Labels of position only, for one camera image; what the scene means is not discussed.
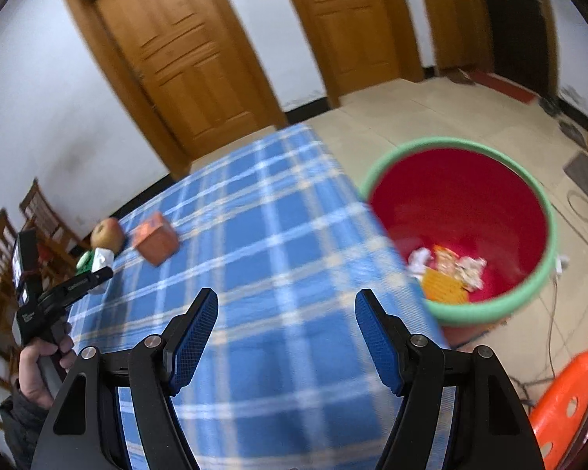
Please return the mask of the person's left hand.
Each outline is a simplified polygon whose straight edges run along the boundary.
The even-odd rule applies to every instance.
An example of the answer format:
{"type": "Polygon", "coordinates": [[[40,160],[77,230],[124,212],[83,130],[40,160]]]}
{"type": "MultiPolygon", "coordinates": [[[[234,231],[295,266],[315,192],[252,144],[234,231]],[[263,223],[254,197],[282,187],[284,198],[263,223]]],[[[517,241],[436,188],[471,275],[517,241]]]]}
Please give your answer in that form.
{"type": "Polygon", "coordinates": [[[39,361],[42,356],[52,356],[59,351],[61,354],[59,364],[62,369],[69,371],[77,358],[73,347],[72,337],[66,335],[59,345],[43,341],[41,338],[34,338],[21,351],[18,379],[20,391],[27,400],[45,410],[52,407],[54,399],[42,378],[39,361]]]}

